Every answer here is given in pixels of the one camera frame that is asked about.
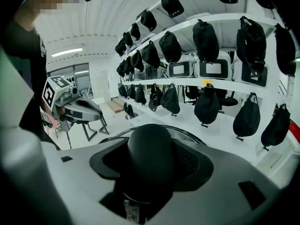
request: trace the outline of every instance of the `white shelf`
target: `white shelf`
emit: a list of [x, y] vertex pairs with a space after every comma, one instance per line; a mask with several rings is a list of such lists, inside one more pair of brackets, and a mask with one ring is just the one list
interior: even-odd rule
[[209, 81], [215, 88], [220, 88], [229, 91], [236, 91], [245, 94], [250, 94], [251, 92], [255, 92], [256, 95], [260, 98], [265, 98], [270, 95], [267, 89], [252, 86], [245, 83], [219, 80], [219, 79], [202, 79], [202, 78], [162, 78], [162, 79], [151, 79], [151, 80], [139, 80], [133, 82], [123, 82], [124, 85], [152, 85], [162, 84], [162, 85], [170, 85], [174, 83], [175, 85], [187, 85], [187, 86], [198, 86], [205, 87], [206, 82]]
[[138, 109], [169, 126], [192, 133], [209, 147], [236, 154], [252, 163], [259, 159], [255, 148], [260, 143], [261, 134], [246, 137], [243, 142], [236, 139], [236, 134], [233, 131], [233, 117], [219, 113], [217, 119], [208, 128], [205, 128], [201, 126], [201, 122], [194, 115], [194, 106], [192, 105], [180, 103], [180, 113], [174, 117], [162, 106], [153, 112], [149, 109], [148, 103], [146, 106], [142, 106], [132, 99], [124, 99], [124, 101], [131, 104], [133, 110]]

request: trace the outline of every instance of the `display screen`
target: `display screen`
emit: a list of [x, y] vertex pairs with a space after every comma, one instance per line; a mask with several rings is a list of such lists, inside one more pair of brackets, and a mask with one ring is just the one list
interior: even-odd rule
[[206, 63], [206, 73], [221, 74], [221, 63]]

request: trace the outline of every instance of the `label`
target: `label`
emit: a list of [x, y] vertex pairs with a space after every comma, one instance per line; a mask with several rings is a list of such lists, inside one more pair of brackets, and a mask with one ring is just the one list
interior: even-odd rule
[[137, 206], [131, 206], [128, 200], [124, 201], [125, 211], [127, 215], [127, 220], [133, 223], [139, 224], [140, 221], [140, 208]]
[[202, 80], [202, 85], [212, 84], [212, 80]]

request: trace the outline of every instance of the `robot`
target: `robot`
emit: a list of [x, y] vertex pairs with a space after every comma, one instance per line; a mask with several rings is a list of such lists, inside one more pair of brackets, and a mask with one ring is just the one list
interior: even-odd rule
[[[92, 130], [88, 123], [100, 120], [102, 127], [99, 132], [104, 130], [105, 134], [109, 134], [100, 107], [90, 99], [81, 98], [78, 89], [62, 76], [47, 78], [42, 99], [50, 109], [53, 118], [60, 122], [62, 131], [68, 132], [75, 123], [82, 124], [88, 141], [90, 141], [97, 132]], [[65, 108], [66, 113], [64, 115], [58, 115], [57, 109], [59, 107]], [[94, 132], [91, 137], [88, 137], [85, 125], [88, 125], [89, 129]]]

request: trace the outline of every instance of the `floor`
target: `floor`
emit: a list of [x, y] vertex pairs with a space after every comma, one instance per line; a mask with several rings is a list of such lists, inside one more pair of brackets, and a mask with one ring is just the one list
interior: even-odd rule
[[[118, 133], [131, 128], [129, 121], [125, 119], [124, 112], [114, 113], [107, 104], [100, 104], [99, 106], [100, 106], [100, 108], [103, 112], [104, 118], [106, 120], [106, 123], [107, 123], [106, 128], [109, 132], [109, 135], [98, 132], [91, 139], [91, 141], [88, 142], [88, 140], [84, 134], [82, 125], [74, 124], [73, 127], [69, 131], [69, 137], [70, 137], [72, 148], [81, 148], [81, 147], [95, 145], [107, 137], [115, 136]], [[102, 127], [102, 124], [99, 120], [95, 121], [95, 122], [90, 122], [91, 129], [99, 130], [101, 127]], [[67, 139], [67, 134], [65, 132], [57, 130], [58, 138], [56, 138], [54, 129], [51, 129], [49, 131], [49, 136], [53, 139], [53, 141], [62, 150], [70, 149], [68, 139]]]

